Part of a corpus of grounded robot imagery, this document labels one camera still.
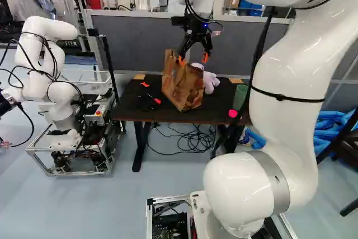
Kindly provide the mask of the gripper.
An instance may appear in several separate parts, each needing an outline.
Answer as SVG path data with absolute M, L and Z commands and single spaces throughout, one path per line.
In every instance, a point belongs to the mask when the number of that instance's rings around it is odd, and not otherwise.
M 185 32 L 183 41 L 177 48 L 177 62 L 180 65 L 185 65 L 187 51 L 198 42 L 199 36 L 204 36 L 201 40 L 202 47 L 204 48 L 201 61 L 207 63 L 213 48 L 208 20 L 202 21 L 192 14 L 184 14 L 182 16 L 172 16 L 171 24 L 173 26 L 180 26 Z

